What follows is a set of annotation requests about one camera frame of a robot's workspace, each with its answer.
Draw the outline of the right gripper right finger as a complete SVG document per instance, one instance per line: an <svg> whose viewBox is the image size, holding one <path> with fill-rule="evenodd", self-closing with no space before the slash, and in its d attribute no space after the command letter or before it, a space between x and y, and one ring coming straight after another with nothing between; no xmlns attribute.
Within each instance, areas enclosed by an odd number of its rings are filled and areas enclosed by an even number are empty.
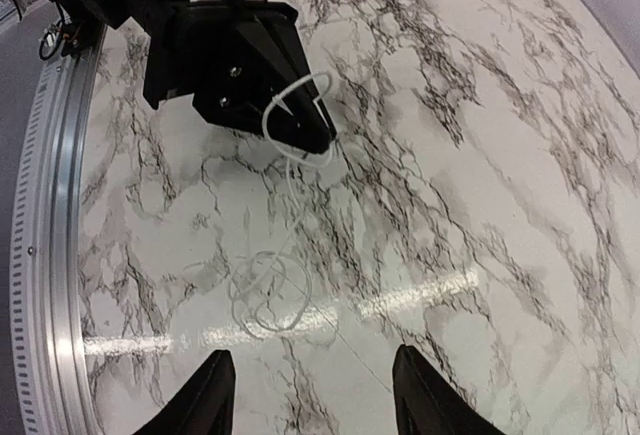
<svg viewBox="0 0 640 435"><path fill-rule="evenodd" d="M397 349L392 381L399 434L502 434L412 345Z"/></svg>

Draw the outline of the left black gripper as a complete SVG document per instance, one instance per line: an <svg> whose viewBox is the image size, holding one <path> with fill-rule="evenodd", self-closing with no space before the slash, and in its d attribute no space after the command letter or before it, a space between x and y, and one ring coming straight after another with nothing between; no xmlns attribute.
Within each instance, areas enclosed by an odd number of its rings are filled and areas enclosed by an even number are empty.
<svg viewBox="0 0 640 435"><path fill-rule="evenodd" d="M264 0L81 0L102 23L134 19L150 36L143 96L190 95L213 125L325 153L336 130L296 29L297 11Z"/></svg>

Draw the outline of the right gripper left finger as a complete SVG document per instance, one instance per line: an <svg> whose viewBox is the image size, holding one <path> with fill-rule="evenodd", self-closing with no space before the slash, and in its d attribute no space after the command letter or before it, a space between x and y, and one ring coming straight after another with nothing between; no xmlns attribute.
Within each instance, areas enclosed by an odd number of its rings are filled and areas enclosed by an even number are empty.
<svg viewBox="0 0 640 435"><path fill-rule="evenodd" d="M231 353L214 351L167 405L135 435L231 434L235 382Z"/></svg>

